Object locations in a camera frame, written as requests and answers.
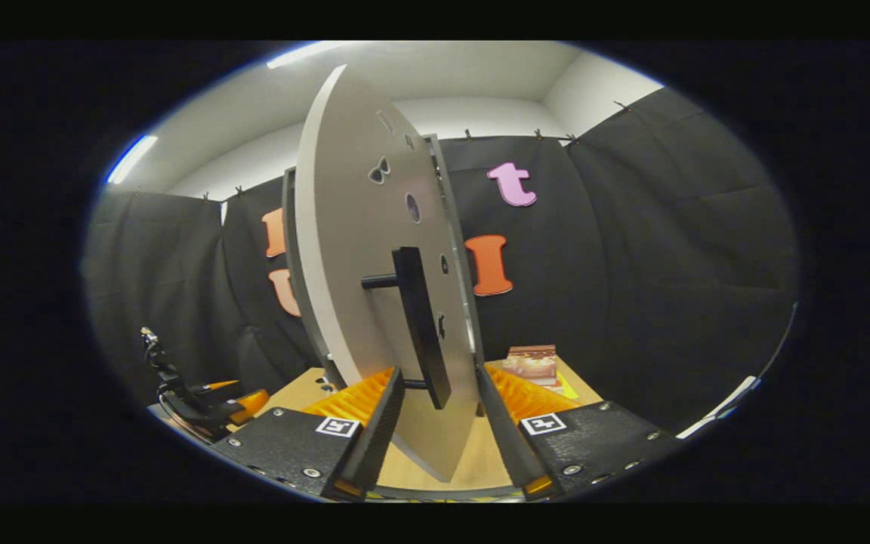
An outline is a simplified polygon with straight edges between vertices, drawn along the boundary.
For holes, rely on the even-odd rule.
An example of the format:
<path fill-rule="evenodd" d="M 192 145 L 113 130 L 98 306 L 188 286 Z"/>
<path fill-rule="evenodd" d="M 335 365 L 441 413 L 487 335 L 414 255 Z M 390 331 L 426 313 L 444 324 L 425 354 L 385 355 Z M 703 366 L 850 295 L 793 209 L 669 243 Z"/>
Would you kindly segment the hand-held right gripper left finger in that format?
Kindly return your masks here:
<path fill-rule="evenodd" d="M 288 491 L 363 502 L 378 482 L 405 392 L 401 369 L 384 369 L 306 409 L 275 406 L 210 449 Z"/>

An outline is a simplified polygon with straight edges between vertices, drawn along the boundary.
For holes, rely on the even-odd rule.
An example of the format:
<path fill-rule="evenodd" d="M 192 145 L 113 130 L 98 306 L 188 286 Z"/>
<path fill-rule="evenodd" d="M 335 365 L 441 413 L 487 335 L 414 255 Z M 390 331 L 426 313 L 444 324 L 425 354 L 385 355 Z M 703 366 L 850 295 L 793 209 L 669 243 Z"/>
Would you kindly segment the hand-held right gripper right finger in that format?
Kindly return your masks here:
<path fill-rule="evenodd" d="M 681 447 L 670 431 L 611 400 L 580 405 L 487 365 L 477 367 L 477 385 L 504 467 L 525 499 L 568 499 Z"/>

